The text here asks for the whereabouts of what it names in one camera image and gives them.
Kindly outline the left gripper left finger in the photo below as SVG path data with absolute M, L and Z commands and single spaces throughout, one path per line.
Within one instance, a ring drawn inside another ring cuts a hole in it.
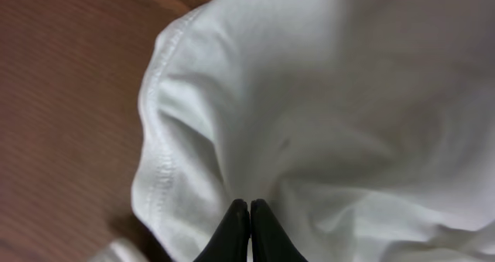
M 250 235 L 248 205 L 235 199 L 194 262 L 246 262 Z

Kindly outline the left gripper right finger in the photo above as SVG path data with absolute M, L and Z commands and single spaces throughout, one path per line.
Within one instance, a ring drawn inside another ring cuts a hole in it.
M 250 214 L 254 262 L 308 262 L 293 245 L 265 200 L 252 201 Z

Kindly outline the white t-shirt black print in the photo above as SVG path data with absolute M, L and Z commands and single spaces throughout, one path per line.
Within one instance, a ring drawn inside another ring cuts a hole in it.
M 311 261 L 494 259 L 494 0 L 212 0 L 138 109 L 132 208 L 174 260 L 234 199 Z

